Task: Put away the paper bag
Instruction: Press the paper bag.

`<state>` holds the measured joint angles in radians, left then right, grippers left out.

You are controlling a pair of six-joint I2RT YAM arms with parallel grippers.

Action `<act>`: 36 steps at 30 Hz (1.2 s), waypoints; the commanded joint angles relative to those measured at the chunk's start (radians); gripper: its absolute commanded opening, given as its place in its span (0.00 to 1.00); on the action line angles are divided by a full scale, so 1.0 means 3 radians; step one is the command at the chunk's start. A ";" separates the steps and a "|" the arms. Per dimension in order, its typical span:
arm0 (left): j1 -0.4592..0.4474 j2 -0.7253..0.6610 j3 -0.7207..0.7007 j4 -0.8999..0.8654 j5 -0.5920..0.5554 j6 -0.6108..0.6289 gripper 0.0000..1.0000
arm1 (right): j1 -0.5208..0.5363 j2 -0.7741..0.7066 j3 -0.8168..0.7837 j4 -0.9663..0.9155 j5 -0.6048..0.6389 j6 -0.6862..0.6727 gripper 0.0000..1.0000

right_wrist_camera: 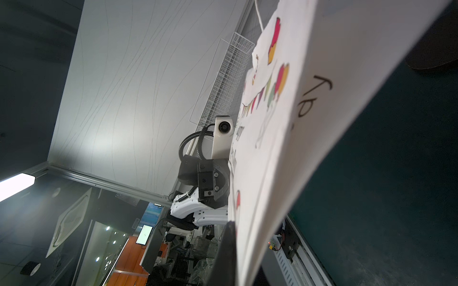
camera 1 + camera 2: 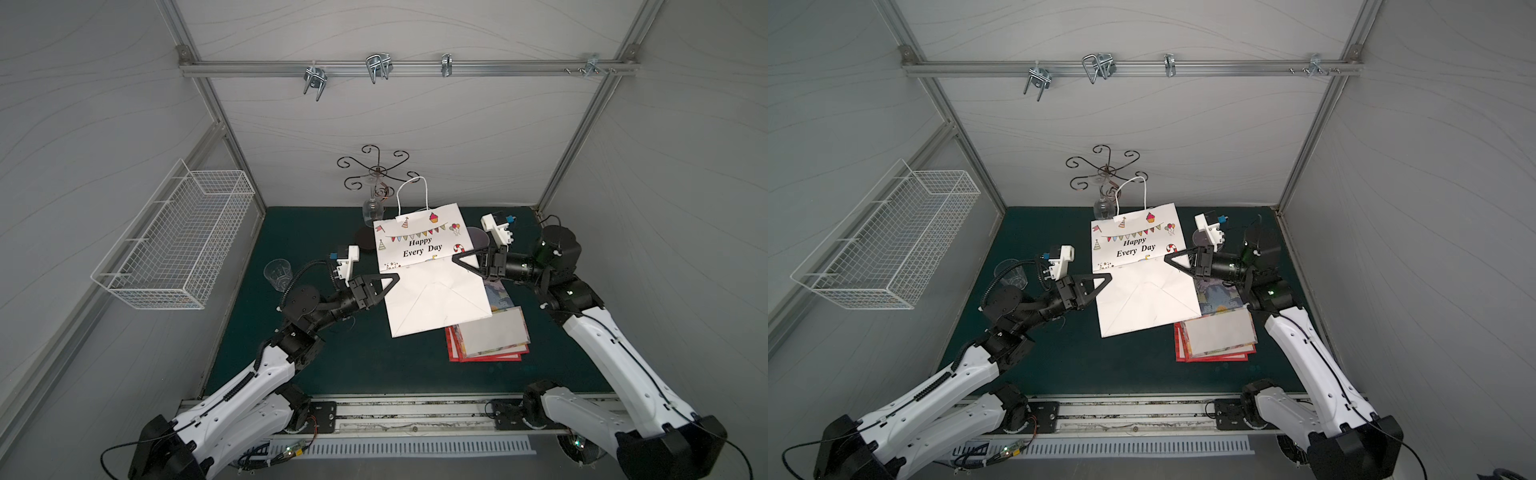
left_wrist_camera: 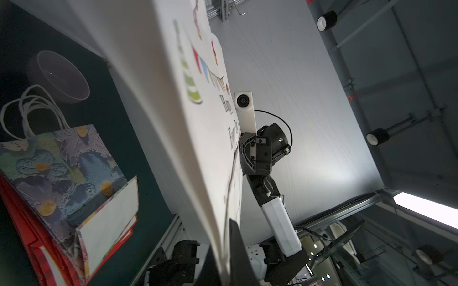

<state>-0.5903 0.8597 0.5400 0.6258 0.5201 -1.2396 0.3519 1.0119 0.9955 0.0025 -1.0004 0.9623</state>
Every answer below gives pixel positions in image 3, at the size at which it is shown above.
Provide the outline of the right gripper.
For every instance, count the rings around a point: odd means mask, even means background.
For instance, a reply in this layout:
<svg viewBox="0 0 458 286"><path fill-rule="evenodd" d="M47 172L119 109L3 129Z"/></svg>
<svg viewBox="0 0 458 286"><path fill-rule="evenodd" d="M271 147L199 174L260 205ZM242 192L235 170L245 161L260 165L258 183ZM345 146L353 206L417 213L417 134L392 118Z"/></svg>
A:
<svg viewBox="0 0 458 286"><path fill-rule="evenodd" d="M240 138L240 163L244 175L268 176L271 174L273 148L267 137L255 133L242 133Z"/></svg>

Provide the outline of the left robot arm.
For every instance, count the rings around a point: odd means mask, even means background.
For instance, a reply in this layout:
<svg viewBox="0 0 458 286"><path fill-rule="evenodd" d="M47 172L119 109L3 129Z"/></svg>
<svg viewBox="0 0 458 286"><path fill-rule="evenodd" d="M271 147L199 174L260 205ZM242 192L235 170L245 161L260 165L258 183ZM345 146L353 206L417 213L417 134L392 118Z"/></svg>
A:
<svg viewBox="0 0 458 286"><path fill-rule="evenodd" d="M230 276L222 279L217 268L216 259L210 249L198 278L194 277L199 243L197 241L179 241L176 243L172 257L146 271L145 286L183 286L192 283L194 286L258 286L260 282L254 274L250 259L243 244L239 226L229 220L230 231Z"/></svg>

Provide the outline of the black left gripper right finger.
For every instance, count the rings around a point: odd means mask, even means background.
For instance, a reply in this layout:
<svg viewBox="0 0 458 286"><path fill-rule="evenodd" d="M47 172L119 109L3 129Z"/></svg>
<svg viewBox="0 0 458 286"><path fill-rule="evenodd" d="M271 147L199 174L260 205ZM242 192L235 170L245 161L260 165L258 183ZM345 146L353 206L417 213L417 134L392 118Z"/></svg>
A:
<svg viewBox="0 0 458 286"><path fill-rule="evenodd" d="M230 230L230 275L231 286L258 286L250 259L242 240L239 226L235 220L229 220Z"/></svg>

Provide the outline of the floral print paper bag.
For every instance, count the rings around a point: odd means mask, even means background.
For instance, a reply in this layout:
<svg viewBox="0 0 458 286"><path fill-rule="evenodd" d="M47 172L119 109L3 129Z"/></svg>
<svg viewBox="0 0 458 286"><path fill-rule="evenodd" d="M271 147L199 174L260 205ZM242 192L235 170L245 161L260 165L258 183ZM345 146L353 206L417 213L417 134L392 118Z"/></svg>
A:
<svg viewBox="0 0 458 286"><path fill-rule="evenodd" d="M85 285L138 212L137 179L95 126L69 126L47 90L28 87L16 104L25 135L1 143L1 175Z"/></svg>

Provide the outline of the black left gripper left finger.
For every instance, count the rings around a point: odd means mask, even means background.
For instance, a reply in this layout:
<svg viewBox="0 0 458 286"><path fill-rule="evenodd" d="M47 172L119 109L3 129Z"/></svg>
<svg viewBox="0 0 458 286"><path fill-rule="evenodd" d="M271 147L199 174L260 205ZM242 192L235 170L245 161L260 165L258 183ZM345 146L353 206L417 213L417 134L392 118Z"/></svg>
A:
<svg viewBox="0 0 458 286"><path fill-rule="evenodd" d="M194 286L222 286L212 247L207 252L204 265Z"/></svg>

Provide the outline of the red paper bag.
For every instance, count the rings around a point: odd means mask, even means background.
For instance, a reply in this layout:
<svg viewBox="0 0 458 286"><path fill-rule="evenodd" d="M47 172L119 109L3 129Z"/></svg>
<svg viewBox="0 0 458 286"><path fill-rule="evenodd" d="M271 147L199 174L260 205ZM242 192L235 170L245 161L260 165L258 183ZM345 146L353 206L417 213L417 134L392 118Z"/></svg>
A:
<svg viewBox="0 0 458 286"><path fill-rule="evenodd" d="M138 181L106 198L93 184L1 177L1 198L42 286L85 286L132 235Z"/></svg>

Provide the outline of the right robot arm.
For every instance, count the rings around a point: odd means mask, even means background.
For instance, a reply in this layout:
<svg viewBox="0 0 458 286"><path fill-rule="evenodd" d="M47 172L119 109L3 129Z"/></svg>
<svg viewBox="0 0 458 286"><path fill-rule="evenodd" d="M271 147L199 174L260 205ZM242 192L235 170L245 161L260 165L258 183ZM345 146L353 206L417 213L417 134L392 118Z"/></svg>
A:
<svg viewBox="0 0 458 286"><path fill-rule="evenodd" d="M272 286L285 286L308 262L284 198L271 177L273 166L291 152L291 146L281 127L274 123L255 133L243 133L240 147L242 172L274 235L273 243L261 244L266 266L262 279Z"/></svg>

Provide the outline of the white printed paper bag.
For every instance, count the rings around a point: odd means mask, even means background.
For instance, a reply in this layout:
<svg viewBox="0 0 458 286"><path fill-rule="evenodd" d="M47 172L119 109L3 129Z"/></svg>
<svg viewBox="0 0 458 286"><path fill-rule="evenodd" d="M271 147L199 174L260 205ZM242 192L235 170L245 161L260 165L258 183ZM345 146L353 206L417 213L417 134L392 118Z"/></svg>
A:
<svg viewBox="0 0 458 286"><path fill-rule="evenodd" d="M233 282L230 221L239 221L239 121L205 1L18 1L103 56L127 89L140 144L189 236L208 244L215 279Z"/></svg>

